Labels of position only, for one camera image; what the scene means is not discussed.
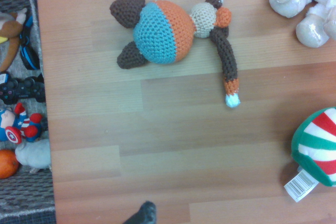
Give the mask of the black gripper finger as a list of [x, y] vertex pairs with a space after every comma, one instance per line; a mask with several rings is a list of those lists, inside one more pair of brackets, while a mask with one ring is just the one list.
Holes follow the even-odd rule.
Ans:
[[156, 224], [156, 205], [151, 201], [144, 202], [140, 209], [129, 217], [124, 224]]

